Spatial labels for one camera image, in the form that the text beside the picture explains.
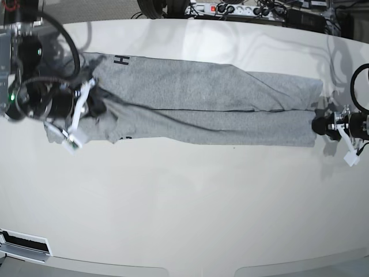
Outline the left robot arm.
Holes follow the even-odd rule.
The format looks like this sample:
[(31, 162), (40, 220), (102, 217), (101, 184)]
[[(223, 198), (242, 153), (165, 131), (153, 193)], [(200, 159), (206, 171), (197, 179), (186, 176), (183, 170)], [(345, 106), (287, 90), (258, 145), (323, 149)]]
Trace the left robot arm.
[(313, 119), (312, 130), (332, 141), (348, 139), (357, 148), (359, 141), (368, 143), (368, 64), (359, 66), (349, 81), (348, 105)]

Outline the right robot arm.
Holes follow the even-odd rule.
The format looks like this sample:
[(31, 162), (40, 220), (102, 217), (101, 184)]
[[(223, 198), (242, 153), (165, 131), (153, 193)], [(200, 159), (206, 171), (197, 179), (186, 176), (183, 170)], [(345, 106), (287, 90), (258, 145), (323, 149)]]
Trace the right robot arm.
[(39, 1), (1, 1), (1, 14), (2, 116), (71, 125), (106, 112), (70, 34)]

